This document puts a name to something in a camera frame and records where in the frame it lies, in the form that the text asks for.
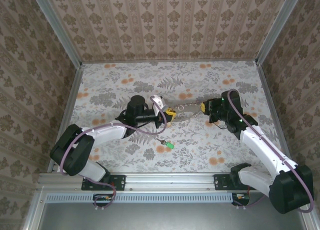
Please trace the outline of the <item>small wired controller box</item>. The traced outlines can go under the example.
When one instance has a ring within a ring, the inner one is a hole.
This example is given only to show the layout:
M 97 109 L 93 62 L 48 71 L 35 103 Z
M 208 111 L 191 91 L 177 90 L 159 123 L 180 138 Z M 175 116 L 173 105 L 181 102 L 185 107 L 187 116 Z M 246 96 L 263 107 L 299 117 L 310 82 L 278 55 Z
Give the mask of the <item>small wired controller box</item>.
M 233 193 L 232 194 L 232 204 L 235 206 L 247 206 L 250 201 L 249 194 L 245 193 Z
M 114 194 L 95 194 L 92 197 L 93 205 L 96 208 L 106 208 L 114 201 Z

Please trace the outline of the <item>aluminium frame post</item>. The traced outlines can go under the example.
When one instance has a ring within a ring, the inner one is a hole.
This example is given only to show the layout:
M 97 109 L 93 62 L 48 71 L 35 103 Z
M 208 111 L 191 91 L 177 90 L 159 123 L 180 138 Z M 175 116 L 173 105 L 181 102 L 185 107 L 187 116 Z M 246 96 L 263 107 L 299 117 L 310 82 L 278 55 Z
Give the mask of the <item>aluminium frame post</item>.
M 272 46 L 275 44 L 276 39 L 280 35 L 283 27 L 285 26 L 289 16 L 291 15 L 294 7 L 299 0 L 285 0 L 278 15 L 276 16 L 273 25 L 270 28 L 256 58 L 257 65 L 261 65 L 266 59 Z
M 80 56 L 78 55 L 70 37 L 64 29 L 62 21 L 58 18 L 58 15 L 54 11 L 54 8 L 50 3 L 50 0 L 36 0 L 36 2 L 42 10 L 47 21 L 51 25 L 54 33 L 58 37 L 65 52 L 69 56 L 69 59 L 72 61 L 76 69 L 80 69 L 82 64 Z

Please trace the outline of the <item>grey sheet metal tray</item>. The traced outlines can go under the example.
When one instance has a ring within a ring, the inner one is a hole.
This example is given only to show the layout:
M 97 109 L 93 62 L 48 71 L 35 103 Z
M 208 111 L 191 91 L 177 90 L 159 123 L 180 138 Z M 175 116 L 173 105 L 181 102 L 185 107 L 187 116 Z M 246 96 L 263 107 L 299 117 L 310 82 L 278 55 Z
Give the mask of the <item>grey sheet metal tray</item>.
M 243 209 L 227 203 L 46 203 L 23 230 L 320 230 L 311 214 L 277 213 L 264 200 Z

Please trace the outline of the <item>aluminium front mounting rail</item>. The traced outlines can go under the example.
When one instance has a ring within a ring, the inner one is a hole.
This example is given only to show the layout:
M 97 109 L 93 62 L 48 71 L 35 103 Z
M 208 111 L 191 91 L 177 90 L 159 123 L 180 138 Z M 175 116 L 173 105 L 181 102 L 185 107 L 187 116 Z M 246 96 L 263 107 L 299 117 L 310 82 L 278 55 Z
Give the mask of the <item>aluminium front mounting rail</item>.
M 178 192 L 215 191 L 214 175 L 219 173 L 123 173 L 126 176 L 123 191 Z M 81 189 L 83 177 L 42 173 L 39 185 L 60 190 Z

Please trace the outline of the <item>transparent plastic bag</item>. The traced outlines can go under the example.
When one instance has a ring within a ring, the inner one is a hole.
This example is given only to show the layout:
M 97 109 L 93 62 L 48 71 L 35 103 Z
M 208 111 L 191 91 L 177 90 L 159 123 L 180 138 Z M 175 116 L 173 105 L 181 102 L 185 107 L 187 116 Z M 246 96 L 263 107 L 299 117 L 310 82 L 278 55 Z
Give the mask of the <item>transparent plastic bag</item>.
M 176 112 L 173 122 L 190 120 L 194 117 L 197 117 L 202 112 L 200 104 L 195 103 L 177 105 L 173 109 Z

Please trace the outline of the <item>aluminium table edge rail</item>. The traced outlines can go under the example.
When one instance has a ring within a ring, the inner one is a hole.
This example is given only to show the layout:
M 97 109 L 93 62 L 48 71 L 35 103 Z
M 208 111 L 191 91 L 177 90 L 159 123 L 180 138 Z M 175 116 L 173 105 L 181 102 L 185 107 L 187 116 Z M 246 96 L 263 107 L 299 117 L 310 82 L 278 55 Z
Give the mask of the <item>aluminium table edge rail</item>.
M 290 154 L 290 150 L 288 148 L 288 145 L 287 145 L 287 142 L 286 142 L 283 130 L 282 130 L 282 126 L 281 126 L 281 123 L 280 123 L 280 120 L 279 120 L 279 117 L 278 117 L 278 114 L 277 114 L 277 111 L 276 111 L 276 108 L 275 108 L 275 105 L 274 105 L 274 102 L 273 102 L 273 99 L 272 99 L 271 92 L 270 92 L 269 87 L 268 87 L 268 83 L 267 83 L 266 77 L 264 75 L 262 66 L 260 64 L 258 64 L 258 63 L 256 63 L 256 66 L 257 66 L 257 71 L 258 71 L 258 74 L 259 74 L 259 78 L 261 80 L 261 84 L 262 84 L 262 87 L 263 87 L 263 90 L 264 90 L 266 101 L 268 103 L 270 114 L 271 114 L 271 117 L 272 117 L 273 122 L 274 122 L 275 130 L 277 132 L 277 136 L 278 136 L 278 139 L 279 139 L 280 146 L 281 146 L 282 150 L 284 151 L 284 153 L 289 158 L 291 158 L 292 156 Z
M 73 109 L 75 106 L 75 102 L 76 102 L 79 88 L 80 88 L 80 85 L 82 82 L 83 72 L 84 72 L 84 70 L 82 67 L 80 67 L 79 69 L 76 69 L 76 71 L 75 71 L 74 80 L 72 83 L 70 94 L 69 94 L 69 97 L 68 97 L 68 100 L 66 103 L 66 107 L 64 110 L 63 118 L 62 118 L 62 121 L 61 121 L 61 124 L 59 127 L 56 141 L 55 141 L 56 143 L 58 142 L 59 138 L 62 136 L 62 134 L 64 133 L 64 131 L 66 130 L 66 128 L 70 124 Z
M 111 60 L 111 61 L 82 61 L 84 64 L 117 64 L 117 63 L 159 63 L 159 62 L 238 62 L 238 61 L 254 61 L 255 58 L 222 58 L 222 59 L 153 59 L 153 60 Z

